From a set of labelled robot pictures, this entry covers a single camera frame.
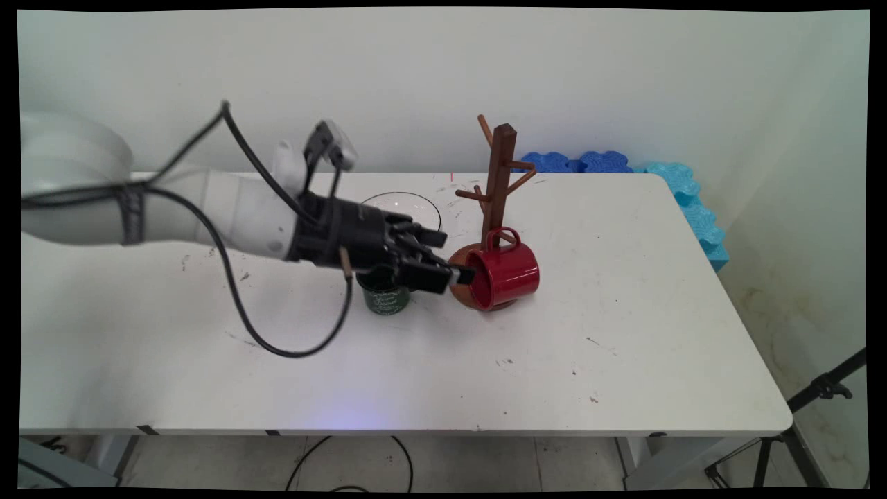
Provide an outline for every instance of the white wall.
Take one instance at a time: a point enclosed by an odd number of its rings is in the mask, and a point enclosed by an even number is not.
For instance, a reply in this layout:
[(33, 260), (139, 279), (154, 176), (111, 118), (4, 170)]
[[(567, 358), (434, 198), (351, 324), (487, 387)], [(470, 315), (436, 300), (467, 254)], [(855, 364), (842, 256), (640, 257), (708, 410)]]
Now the white wall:
[[(332, 118), (360, 170), (480, 171), (484, 113), (519, 131), (518, 155), (685, 162), (786, 395), (864, 344), (868, 12), (19, 12), (18, 28), (22, 108), (111, 126), (142, 169), (220, 99), (263, 159)], [(222, 130), (192, 158), (247, 169)], [(839, 484), (867, 468), (860, 376), (852, 406), (798, 416)]]
[[(867, 12), (829, 25), (750, 153), (764, 174), (734, 175), (752, 194), (727, 231), (732, 260), (719, 277), (786, 398), (866, 345), (868, 33)], [(832, 485), (858, 488), (866, 370), (845, 384), (852, 400), (818, 400), (796, 420)]]
[[(478, 171), (475, 117), (517, 154), (682, 161), (703, 195), (749, 167), (829, 12), (369, 8), (19, 12), (23, 107), (76, 112), (155, 168), (221, 99), (260, 157), (337, 121), (361, 170)], [(194, 158), (247, 169), (220, 131)], [(729, 225), (738, 210), (718, 206)]]

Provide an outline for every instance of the black cable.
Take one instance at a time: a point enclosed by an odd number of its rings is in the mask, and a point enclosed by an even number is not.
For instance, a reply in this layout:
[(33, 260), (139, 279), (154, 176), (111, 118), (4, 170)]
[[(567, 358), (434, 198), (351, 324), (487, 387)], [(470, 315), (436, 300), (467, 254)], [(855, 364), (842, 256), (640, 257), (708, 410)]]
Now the black cable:
[(41, 443), (40, 446), (41, 447), (51, 447), (51, 446), (54, 446), (59, 440), (61, 440), (60, 435), (52, 437), (49, 440), (46, 440), (45, 442)]
[[(342, 266), (343, 270), (345, 272), (345, 289), (346, 289), (345, 302), (344, 302), (344, 304), (342, 304), (342, 309), (341, 309), (341, 313), (339, 315), (339, 320), (335, 323), (333, 330), (326, 337), (326, 339), (324, 339), (319, 345), (315, 346), (314, 348), (311, 348), (311, 349), (305, 350), (305, 351), (301, 351), (301, 352), (293, 352), (293, 351), (279, 349), (278, 347), (269, 344), (267, 341), (264, 340), (264, 338), (259, 336), (259, 334), (258, 334), (258, 332), (256, 332), (255, 328), (253, 328), (252, 323), (249, 321), (249, 318), (247, 316), (247, 311), (244, 309), (243, 303), (240, 301), (240, 294), (237, 290), (237, 283), (234, 280), (234, 272), (231, 268), (231, 261), (228, 258), (228, 252), (225, 249), (224, 244), (222, 243), (222, 238), (219, 236), (218, 232), (213, 227), (212, 222), (209, 221), (207, 216), (197, 206), (195, 206), (193, 203), (191, 203), (190, 201), (188, 201), (184, 197), (182, 197), (178, 194), (172, 193), (170, 191), (166, 191), (166, 190), (159, 189), (157, 187), (152, 186), (152, 183), (154, 181), (156, 181), (158, 178), (162, 177), (163, 175), (167, 174), (170, 170), (172, 170), (172, 168), (176, 164), (178, 164), (178, 162), (181, 161), (181, 159), (198, 142), (200, 142), (204, 137), (206, 137), (206, 135), (210, 131), (212, 131), (223, 119), (224, 119), (225, 123), (228, 125), (229, 130), (231, 131), (235, 140), (237, 140), (237, 143), (240, 145), (240, 148), (243, 150), (244, 154), (247, 156), (249, 161), (253, 164), (255, 169), (258, 170), (259, 174), (265, 179), (265, 181), (268, 183), (268, 185), (271, 187), (271, 189), (278, 196), (280, 196), (280, 198), (283, 199), (284, 202), (286, 202), (287, 205), (290, 208), (292, 208), (293, 211), (299, 217), (302, 217), (303, 219), (306, 219), (310, 223), (313, 223), (314, 225), (316, 225), (318, 223), (317, 220), (314, 217), (312, 217), (311, 215), (309, 215), (307, 212), (305, 212), (302, 209), (302, 206), (299, 205), (299, 203), (295, 199), (290, 197), (289, 194), (287, 194), (287, 192), (283, 190), (283, 188), (280, 186), (280, 184), (278, 184), (277, 181), (274, 180), (274, 178), (271, 176), (271, 174), (268, 173), (268, 171), (265, 169), (265, 167), (262, 165), (262, 162), (260, 162), (259, 159), (255, 156), (255, 153), (253, 153), (253, 150), (249, 147), (249, 144), (247, 144), (247, 141), (246, 141), (246, 139), (244, 139), (243, 134), (240, 133), (240, 130), (238, 129), (237, 124), (234, 122), (234, 119), (231, 116), (230, 104), (227, 101), (223, 101), (222, 108), (219, 110), (219, 112), (216, 114), (216, 116), (214, 116), (213, 119), (210, 120), (209, 123), (204, 125), (204, 127), (202, 129), (200, 129), (200, 131), (198, 131), (197, 134), (195, 134), (193, 137), (191, 137), (188, 140), (188, 142), (186, 142), (181, 148), (179, 148), (178, 152), (161, 168), (161, 170), (158, 171), (151, 178), (149, 178), (147, 181), (128, 182), (128, 183), (124, 183), (124, 184), (120, 184), (120, 185), (111, 184), (111, 185), (105, 185), (105, 186), (74, 187), (74, 188), (70, 188), (70, 189), (62, 189), (62, 190), (53, 191), (53, 192), (49, 192), (49, 193), (34, 194), (34, 195), (31, 195), (28, 197), (21, 198), (21, 208), (23, 210), (40, 210), (40, 209), (60, 208), (60, 207), (66, 207), (66, 206), (86, 204), (86, 203), (90, 203), (90, 202), (104, 201), (104, 200), (113, 199), (119, 191), (125, 190), (128, 188), (132, 188), (132, 187), (144, 189), (145, 192), (157, 194), (161, 197), (165, 197), (167, 199), (170, 199), (173, 202), (177, 202), (177, 203), (181, 204), (182, 206), (185, 206), (207, 228), (207, 231), (209, 232), (210, 236), (212, 237), (214, 243), (219, 248), (219, 254), (222, 257), (222, 263), (224, 265), (225, 277), (228, 279), (228, 285), (231, 287), (231, 293), (232, 293), (232, 298), (234, 300), (234, 305), (237, 307), (237, 311), (238, 311), (238, 314), (240, 315), (240, 319), (243, 321), (243, 325), (247, 329), (247, 332), (249, 332), (249, 335), (251, 337), (253, 337), (253, 339), (259, 345), (262, 346), (262, 348), (264, 348), (265, 350), (267, 350), (271, 353), (275, 353), (277, 355), (280, 355), (281, 357), (298, 359), (298, 358), (302, 358), (302, 357), (311, 356), (317, 352), (320, 352), (324, 348), (326, 348), (326, 346), (329, 345), (329, 343), (331, 341), (333, 341), (333, 338), (335, 338), (336, 335), (339, 333), (339, 330), (341, 329), (342, 324), (345, 322), (345, 317), (348, 315), (348, 309), (349, 309), (349, 305), (351, 303), (351, 295), (353, 292), (353, 282), (352, 282), (353, 278), (351, 275), (350, 267), (347, 264)], [(333, 190), (332, 190), (333, 193), (335, 193), (335, 189), (338, 186), (340, 174), (341, 174), (341, 171), (339, 169), (336, 169), (336, 175), (334, 178)], [(74, 199), (60, 200), (60, 201), (53, 201), (52, 200), (52, 198), (55, 198), (58, 196), (67, 196), (67, 195), (71, 195), (71, 194), (86, 194), (86, 193), (89, 193), (92, 195), (89, 195), (86, 197), (78, 197), (78, 198), (74, 198)], [(347, 259), (347, 253), (343, 256), (343, 260), (345, 260), (345, 259)]]
[[(125, 188), (127, 185), (131, 186), (131, 185), (139, 184), (139, 183), (150, 186), (151, 184), (156, 182), (159, 178), (161, 178), (164, 175), (166, 175), (167, 173), (169, 173), (169, 171), (172, 170), (172, 168), (174, 166), (176, 166), (178, 164), (178, 162), (181, 161), (182, 158), (186, 154), (188, 154), (188, 152), (191, 151), (191, 149), (194, 146), (196, 146), (197, 143), (199, 143), (201, 140), (203, 140), (207, 136), (207, 134), (209, 134), (222, 120), (224, 120), (225, 124), (228, 125), (228, 130), (231, 131), (231, 134), (234, 137), (234, 140), (237, 141), (238, 145), (240, 146), (240, 149), (243, 151), (243, 154), (245, 154), (247, 156), (247, 159), (249, 160), (249, 162), (251, 162), (253, 164), (253, 167), (255, 168), (255, 170), (259, 172), (259, 175), (261, 175), (262, 178), (265, 180), (265, 182), (268, 184), (268, 186), (271, 187), (271, 190), (273, 190), (275, 194), (280, 196), (280, 199), (282, 199), (287, 204), (287, 206), (289, 206), (295, 212), (296, 215), (301, 217), (306, 222), (312, 224), (313, 226), (317, 226), (319, 224), (317, 219), (312, 217), (311, 214), (309, 214), (307, 211), (305, 211), (305, 209), (302, 208), (302, 205), (299, 204), (299, 202), (297, 200), (293, 199), (292, 196), (287, 194), (287, 191), (285, 191), (283, 189), (283, 187), (280, 186), (280, 184), (277, 182), (277, 180), (275, 180), (274, 177), (272, 177), (271, 174), (268, 172), (268, 170), (264, 167), (262, 162), (259, 161), (259, 158), (255, 155), (255, 153), (253, 152), (253, 149), (249, 146), (249, 144), (247, 143), (247, 140), (243, 137), (243, 134), (240, 133), (240, 129), (238, 128), (237, 124), (234, 122), (234, 117), (231, 115), (231, 104), (227, 100), (222, 101), (222, 108), (219, 110), (218, 113), (216, 113), (215, 116), (213, 116), (213, 119), (210, 120), (209, 123), (204, 125), (203, 128), (200, 129), (200, 131), (198, 131), (187, 142), (185, 142), (185, 144), (181, 148), (179, 148), (178, 152), (165, 165), (163, 165), (163, 167), (161, 167), (160, 171), (158, 171), (156, 174), (154, 174), (148, 180), (146, 180), (144, 182), (130, 182), (128, 184), (124, 183), (124, 184), (108, 184), (108, 185), (103, 185), (103, 186), (74, 187), (74, 188), (70, 188), (70, 189), (61, 189), (61, 190), (53, 191), (50, 193), (34, 194), (34, 195), (31, 195), (31, 196), (28, 196), (25, 198), (21, 198), (22, 208), (26, 208), (26, 209), (30, 209), (30, 210), (40, 209), (40, 208), (58, 208), (58, 207), (62, 207), (62, 206), (72, 206), (75, 204), (82, 204), (85, 202), (102, 201), (102, 200), (110, 199), (111, 197), (113, 197), (114, 196), (114, 189), (117, 189), (117, 188), (121, 188), (121, 187)], [(40, 202), (41, 200), (52, 198), (52, 197), (57, 197), (57, 196), (65, 196), (65, 195), (70, 195), (70, 194), (93, 193), (93, 192), (100, 192), (101, 194), (99, 194), (98, 196), (95, 196), (95, 197), (80, 198), (77, 200), (70, 200), (70, 201), (63, 201), (63, 202)]]
[(19, 464), (22, 465), (22, 466), (24, 466), (24, 467), (26, 467), (26, 468), (28, 468), (29, 470), (33, 471), (34, 473), (37, 473), (38, 475), (41, 475), (41, 476), (43, 476), (44, 478), (49, 479), (49, 480), (55, 482), (55, 484), (58, 485), (59, 487), (71, 487), (71, 484), (67, 483), (67, 482), (64, 481), (63, 479), (60, 479), (59, 477), (57, 477), (57, 476), (53, 475), (52, 473), (50, 473), (50, 472), (44, 470), (43, 468), (40, 468), (40, 467), (36, 466), (35, 464), (31, 464), (31, 463), (29, 463), (28, 461), (25, 461), (25, 460), (22, 459), (22, 458), (19, 458)]
[(735, 455), (739, 455), (739, 454), (745, 452), (746, 450), (749, 450), (750, 448), (752, 448), (755, 445), (757, 445), (758, 443), (760, 443), (760, 441), (761, 441), (760, 438), (753, 439), (751, 442), (748, 442), (748, 443), (742, 445), (741, 447), (737, 448), (735, 451), (731, 452), (730, 454), (725, 455), (724, 457), (721, 457), (720, 459), (715, 461), (711, 466), (717, 466), (718, 464), (723, 463), (727, 459), (730, 459)]
[(167, 161), (167, 163), (163, 165), (160, 171), (158, 171), (153, 177), (149, 178), (146, 183), (148, 185), (151, 185), (158, 179), (160, 179), (160, 177), (163, 177), (164, 175), (169, 173), (169, 171), (172, 170), (172, 168), (176, 166), (179, 161), (181, 161), (184, 155), (188, 154), (188, 151), (190, 151), (192, 147), (196, 146), (198, 142), (203, 140), (203, 138), (206, 137), (207, 134), (210, 133), (216, 127), (216, 125), (218, 125), (224, 119), (225, 114), (228, 113), (228, 107), (230, 106), (231, 104), (229, 104), (227, 100), (223, 100), (222, 108), (219, 109), (219, 112), (216, 113), (215, 116), (213, 116), (213, 119), (209, 120), (209, 123), (204, 125), (203, 128), (201, 128), (200, 131), (198, 131), (193, 137), (191, 137), (190, 140), (185, 142), (184, 146), (182, 146), (178, 150), (176, 155), (174, 155), (169, 161)]
[(403, 442), (400, 441), (398, 437), (391, 435), (391, 438), (397, 442), (397, 445), (400, 446), (400, 449), (404, 451), (404, 456), (406, 456), (406, 463), (410, 465), (410, 484), (406, 486), (406, 492), (412, 492), (412, 459), (410, 459), (410, 453), (406, 452), (406, 447), (404, 447)]
[(305, 459), (308, 459), (308, 456), (311, 455), (312, 452), (314, 452), (314, 449), (320, 447), (320, 444), (326, 442), (331, 437), (332, 437), (332, 435), (329, 435), (329, 436), (326, 436), (323, 439), (321, 439), (320, 442), (311, 446), (311, 448), (308, 449), (308, 452), (306, 452), (305, 455), (303, 455), (302, 458), (299, 459), (299, 462), (296, 463), (295, 468), (293, 468), (293, 472), (289, 475), (289, 480), (287, 481), (287, 486), (286, 486), (286, 488), (283, 489), (284, 492), (289, 492), (289, 487), (291, 485), (293, 485), (293, 479), (295, 478), (295, 474), (299, 471), (299, 468), (302, 467), (302, 463), (305, 462)]
[(370, 492), (369, 490), (366, 490), (363, 487), (358, 487), (356, 485), (343, 485), (341, 487), (334, 488), (330, 492), (341, 492), (342, 490), (357, 490), (358, 492), (366, 492), (367, 494), (369, 494)]
[(243, 134), (240, 133), (240, 129), (237, 127), (237, 124), (234, 122), (233, 116), (231, 116), (231, 110), (229, 110), (227, 106), (223, 106), (222, 115), (224, 117), (225, 123), (228, 125), (228, 130), (231, 131), (231, 135), (234, 136), (234, 140), (237, 140), (237, 143), (240, 146), (240, 149), (243, 151), (243, 154), (245, 154), (247, 156), (247, 159), (249, 160), (249, 162), (251, 162), (253, 164), (253, 168), (255, 168), (255, 170), (259, 172), (259, 175), (261, 175), (262, 178), (265, 179), (265, 182), (268, 183), (268, 185), (271, 187), (271, 189), (275, 193), (277, 193), (278, 196), (280, 196), (280, 199), (282, 199), (287, 204), (287, 206), (289, 206), (293, 211), (295, 211), (296, 215), (298, 215), (299, 217), (301, 217), (305, 221), (309, 222), (313, 226), (319, 225), (319, 222), (317, 221), (317, 219), (312, 217), (307, 211), (305, 211), (305, 209), (302, 208), (302, 205), (299, 204), (298, 201), (296, 201), (295, 199), (293, 199), (292, 196), (287, 194), (287, 191), (285, 191), (283, 189), (283, 187), (281, 187), (280, 184), (278, 184), (277, 180), (275, 180), (274, 177), (271, 176), (271, 174), (268, 172), (268, 170), (265, 169), (265, 166), (262, 164), (261, 161), (259, 161), (259, 158), (253, 152), (253, 149), (250, 148), (249, 144), (247, 143), (247, 140), (244, 139)]
[(300, 359), (302, 357), (308, 357), (314, 355), (317, 352), (320, 352), (331, 341), (333, 338), (339, 334), (339, 330), (341, 329), (341, 325), (345, 322), (345, 317), (348, 315), (348, 308), (351, 304), (351, 292), (354, 288), (354, 278), (350, 273), (350, 269), (346, 268), (345, 270), (345, 302), (342, 304), (341, 312), (339, 313), (339, 320), (336, 321), (333, 326), (333, 330), (330, 331), (330, 334), (326, 336), (319, 345), (314, 348), (310, 348), (309, 350), (304, 351), (290, 351), (290, 350), (282, 350), (267, 341), (264, 338), (259, 336), (259, 333), (256, 332), (255, 328), (253, 328), (252, 322), (249, 321), (249, 317), (247, 316), (247, 311), (243, 308), (243, 302), (240, 301), (240, 293), (237, 291), (237, 281), (234, 279), (234, 272), (231, 267), (231, 260), (228, 258), (228, 251), (224, 247), (224, 243), (222, 242), (222, 238), (219, 236), (219, 233), (216, 231), (216, 228), (213, 227), (213, 223), (209, 221), (206, 215), (200, 211), (200, 208), (194, 206), (194, 204), (184, 197), (171, 193), (170, 191), (165, 191), (163, 189), (159, 189), (157, 187), (148, 187), (145, 189), (146, 192), (151, 194), (157, 194), (161, 197), (165, 197), (173, 202), (177, 202), (182, 206), (186, 207), (191, 213), (194, 214), (195, 217), (207, 228), (209, 232), (209, 236), (213, 238), (213, 243), (219, 249), (219, 256), (222, 257), (222, 264), (224, 265), (224, 273), (225, 277), (228, 278), (228, 287), (231, 288), (231, 296), (234, 299), (234, 306), (237, 307), (237, 312), (240, 314), (240, 320), (243, 321), (243, 327), (247, 329), (249, 335), (253, 337), (253, 339), (262, 346), (265, 350), (271, 353), (275, 353), (281, 357), (287, 357), (289, 359)]
[[(329, 440), (331, 437), (332, 437), (332, 435), (328, 435), (328, 436), (324, 437), (323, 439), (321, 439), (320, 442), (311, 446), (311, 448), (308, 449), (308, 452), (306, 452), (305, 455), (303, 455), (299, 459), (299, 462), (296, 463), (295, 468), (293, 468), (293, 472), (289, 475), (289, 480), (287, 481), (287, 486), (283, 489), (284, 492), (289, 492), (290, 486), (293, 485), (293, 479), (295, 478), (295, 474), (299, 471), (299, 468), (302, 468), (302, 464), (305, 462), (306, 459), (308, 459), (308, 456), (311, 455), (311, 453), (314, 452), (314, 450), (316, 448), (320, 447), (321, 444), (323, 444), (324, 442)], [(404, 443), (401, 442), (398, 437), (391, 435), (391, 439), (393, 439), (395, 442), (397, 442), (397, 445), (400, 447), (400, 449), (404, 451), (404, 457), (406, 457), (406, 463), (410, 466), (410, 483), (409, 483), (409, 485), (406, 486), (406, 492), (410, 493), (410, 492), (412, 492), (412, 459), (410, 458), (410, 453), (406, 451), (406, 447), (404, 446)], [(343, 485), (343, 486), (334, 488), (330, 492), (340, 492), (342, 490), (349, 490), (349, 489), (359, 490), (360, 492), (369, 492), (365, 488), (358, 487), (356, 485)]]

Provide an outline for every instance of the red mug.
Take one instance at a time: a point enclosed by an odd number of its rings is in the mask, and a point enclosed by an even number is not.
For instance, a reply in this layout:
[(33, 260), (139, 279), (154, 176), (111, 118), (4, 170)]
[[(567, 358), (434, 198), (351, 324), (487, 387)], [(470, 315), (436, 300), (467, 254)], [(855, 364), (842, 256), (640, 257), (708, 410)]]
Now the red mug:
[[(493, 248), (493, 238), (500, 232), (514, 235), (514, 244)], [(487, 233), (486, 249), (468, 252), (466, 265), (476, 269), (469, 289), (478, 308), (492, 310), (496, 305), (529, 295), (539, 287), (539, 264), (521, 236), (510, 227), (499, 227)]]

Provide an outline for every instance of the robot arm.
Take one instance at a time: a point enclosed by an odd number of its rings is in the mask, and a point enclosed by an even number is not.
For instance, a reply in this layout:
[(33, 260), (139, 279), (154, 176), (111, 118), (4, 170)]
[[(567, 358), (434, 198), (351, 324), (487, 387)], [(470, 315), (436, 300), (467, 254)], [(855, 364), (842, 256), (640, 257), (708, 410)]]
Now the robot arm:
[[(57, 115), (22, 114), (20, 121), (23, 199), (59, 189), (131, 181), (132, 153), (107, 127)], [(340, 267), (342, 247), (355, 270), (389, 265), (395, 269), (396, 283), (412, 289), (442, 293), (448, 284), (471, 282), (473, 269), (451, 266), (428, 248), (442, 247), (446, 234), (425, 229), (403, 215), (312, 193), (311, 176), (321, 158), (332, 163), (337, 172), (350, 170), (357, 159), (345, 135), (331, 122), (318, 124), (301, 155), (281, 142), (271, 169), (279, 186), (312, 220), (298, 217), (264, 180), (203, 170), (192, 164), (179, 165), (155, 186), (197, 206), (212, 221), (224, 244), (236, 250)], [(214, 244), (203, 224), (181, 204), (146, 195), (141, 210), (144, 242)], [(114, 198), (23, 209), (21, 227), (41, 239), (65, 244), (119, 244), (125, 240), (122, 207)]]

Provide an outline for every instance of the blue foam block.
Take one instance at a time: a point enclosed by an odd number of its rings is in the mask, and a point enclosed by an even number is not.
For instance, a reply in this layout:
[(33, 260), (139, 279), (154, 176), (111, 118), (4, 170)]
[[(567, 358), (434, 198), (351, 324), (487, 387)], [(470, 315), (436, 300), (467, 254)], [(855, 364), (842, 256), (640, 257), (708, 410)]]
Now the blue foam block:
[(681, 206), (680, 209), (706, 255), (720, 246), (724, 241), (724, 231), (715, 226), (714, 212), (705, 208), (698, 197), (694, 196), (687, 206)]
[[(567, 156), (561, 153), (527, 153), (521, 161), (531, 162), (536, 165), (539, 173), (571, 173), (573, 170), (567, 165)], [(512, 173), (523, 173), (525, 170), (511, 169)]]
[(681, 206), (687, 206), (699, 195), (699, 184), (693, 180), (693, 171), (679, 162), (654, 162), (647, 165), (647, 173), (665, 179), (674, 198)]
[(604, 154), (588, 151), (579, 158), (585, 163), (586, 173), (633, 173), (628, 167), (628, 158), (616, 151), (607, 151)]
[(715, 272), (719, 271), (721, 267), (730, 261), (730, 256), (726, 254), (723, 244), (719, 244), (717, 248), (706, 256), (709, 258), (711, 268), (715, 269)]
[(585, 171), (585, 167), (586, 167), (587, 165), (586, 165), (585, 163), (579, 161), (579, 160), (569, 160), (569, 161), (567, 162), (567, 166), (568, 166), (568, 167), (570, 168), (570, 170), (573, 171), (574, 173), (582, 173), (582, 172)]

